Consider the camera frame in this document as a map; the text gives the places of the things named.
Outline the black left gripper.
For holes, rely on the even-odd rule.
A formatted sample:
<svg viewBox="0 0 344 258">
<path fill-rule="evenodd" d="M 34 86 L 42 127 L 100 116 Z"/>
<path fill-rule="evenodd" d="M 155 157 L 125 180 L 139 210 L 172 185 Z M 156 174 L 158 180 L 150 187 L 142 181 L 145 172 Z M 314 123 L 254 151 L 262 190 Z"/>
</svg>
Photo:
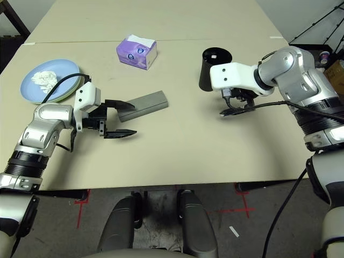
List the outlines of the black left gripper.
<svg viewBox="0 0 344 258">
<path fill-rule="evenodd" d="M 106 99 L 104 103 L 88 113 L 87 118 L 83 118 L 83 128 L 97 130 L 104 139 L 120 139 L 137 133 L 135 130 L 128 129 L 106 131 L 108 107 L 116 110 L 135 110 L 135 106 L 129 102 Z"/>
</svg>

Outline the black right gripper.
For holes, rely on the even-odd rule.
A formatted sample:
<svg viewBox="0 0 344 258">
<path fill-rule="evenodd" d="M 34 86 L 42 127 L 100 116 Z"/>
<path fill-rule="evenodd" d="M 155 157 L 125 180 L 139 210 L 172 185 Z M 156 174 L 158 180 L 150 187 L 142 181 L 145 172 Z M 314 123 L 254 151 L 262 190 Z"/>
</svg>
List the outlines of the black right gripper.
<svg viewBox="0 0 344 258">
<path fill-rule="evenodd" d="M 254 106 L 254 99 L 257 97 L 257 94 L 251 90 L 239 89 L 239 88 L 226 88 L 222 90 L 222 98 L 225 100 L 227 106 L 231 105 L 231 99 L 235 98 L 241 102 L 246 102 L 245 106 Z M 246 112 L 255 111 L 252 107 L 246 108 L 228 108 L 223 110 L 219 114 L 221 116 L 235 116 L 243 114 Z"/>
</svg>

